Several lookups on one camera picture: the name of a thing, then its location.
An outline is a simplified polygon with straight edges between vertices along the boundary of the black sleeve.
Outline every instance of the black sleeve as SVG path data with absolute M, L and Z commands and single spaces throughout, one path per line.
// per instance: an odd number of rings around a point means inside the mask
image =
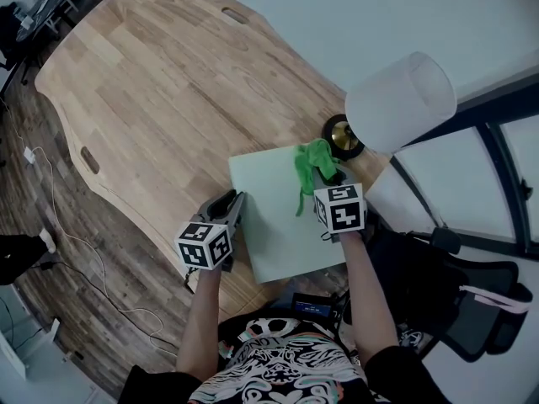
M 448 402 L 409 348 L 383 349 L 367 362 L 365 374 L 369 388 L 391 402 Z
M 135 365 L 118 404 L 148 404 L 150 402 L 183 404 L 202 384 L 200 380 L 185 373 L 148 374 Z

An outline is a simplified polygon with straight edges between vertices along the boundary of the black lamp base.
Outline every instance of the black lamp base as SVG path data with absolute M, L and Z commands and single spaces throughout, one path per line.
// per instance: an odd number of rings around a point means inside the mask
M 322 128 L 322 138 L 331 146 L 333 157 L 343 161 L 358 157 L 365 148 L 350 129 L 345 114 L 336 114 L 326 121 Z

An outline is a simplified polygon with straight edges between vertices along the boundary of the pink strap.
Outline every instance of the pink strap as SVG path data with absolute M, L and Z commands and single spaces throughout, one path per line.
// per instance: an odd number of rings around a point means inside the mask
M 479 289 L 473 286 L 460 286 L 459 290 L 475 294 L 475 300 L 487 306 L 497 306 L 501 310 L 506 310 L 509 313 L 522 314 L 530 310 L 530 302 L 521 302 L 512 300 L 506 296 L 498 295 L 488 290 Z

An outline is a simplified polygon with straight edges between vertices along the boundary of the desk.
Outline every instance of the desk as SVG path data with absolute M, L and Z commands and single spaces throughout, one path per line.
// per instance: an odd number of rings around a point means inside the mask
M 182 275 L 174 235 L 231 187 L 228 158 L 311 141 L 344 111 L 344 93 L 233 0 L 104 0 L 35 85 L 56 108 L 91 190 Z M 387 163 L 364 151 L 350 166 L 367 190 Z M 266 289 L 254 283 L 240 244 L 223 275 L 221 309 L 259 306 L 271 297 Z
M 75 27 L 75 23 L 73 23 L 71 19 L 61 10 L 58 10 L 65 1 L 66 0 L 48 0 L 43 9 L 37 13 L 41 8 L 41 4 L 43 3 L 43 0 L 39 0 L 39 2 L 37 2 L 28 12 L 28 15 L 32 17 L 34 22 L 29 29 L 25 29 L 22 26 L 19 28 L 19 32 L 17 33 L 17 41 L 22 42 L 23 40 L 28 39 L 35 32 L 39 31 L 41 27 L 45 25 L 45 21 L 49 19 L 53 13 L 56 13 L 59 17 L 61 17 L 70 27 Z

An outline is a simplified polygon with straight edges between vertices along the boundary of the green cloth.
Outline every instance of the green cloth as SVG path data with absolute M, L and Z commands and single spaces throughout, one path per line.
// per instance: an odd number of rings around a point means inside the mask
M 335 163 L 339 159 L 331 155 L 331 147 L 325 139 L 315 139 L 307 145 L 298 145 L 296 147 L 296 156 L 294 157 L 294 166 L 297 176 L 300 179 L 302 188 L 300 189 L 300 204 L 297 207 L 296 217 L 303 213 L 303 196 L 314 195 L 314 181 L 312 179 L 312 170 L 314 167 L 320 169 L 320 173 L 326 178 L 337 173 Z

